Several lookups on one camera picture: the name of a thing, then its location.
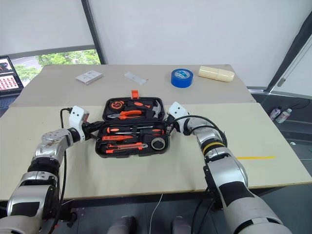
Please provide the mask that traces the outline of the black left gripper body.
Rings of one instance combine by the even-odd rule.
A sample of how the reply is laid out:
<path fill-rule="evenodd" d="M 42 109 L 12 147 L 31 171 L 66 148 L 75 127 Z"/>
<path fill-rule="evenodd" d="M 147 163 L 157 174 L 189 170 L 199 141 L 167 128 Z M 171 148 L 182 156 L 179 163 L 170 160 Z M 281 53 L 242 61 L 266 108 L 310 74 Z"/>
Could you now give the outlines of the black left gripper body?
<path fill-rule="evenodd" d="M 83 130 L 84 134 L 93 133 L 93 132 L 98 130 L 98 127 L 92 127 L 91 124 L 92 123 L 89 123 L 89 122 L 85 122 L 82 124 L 82 130 Z"/>

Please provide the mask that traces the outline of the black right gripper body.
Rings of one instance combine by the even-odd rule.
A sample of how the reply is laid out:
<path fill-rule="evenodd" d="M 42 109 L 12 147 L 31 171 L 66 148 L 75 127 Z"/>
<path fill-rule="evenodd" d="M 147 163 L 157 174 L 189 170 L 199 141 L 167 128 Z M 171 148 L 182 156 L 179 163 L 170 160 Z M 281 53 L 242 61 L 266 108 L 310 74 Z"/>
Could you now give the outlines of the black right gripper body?
<path fill-rule="evenodd" d="M 173 116 L 168 116 L 166 119 L 166 134 L 170 135 L 173 129 L 175 128 L 175 118 Z"/>

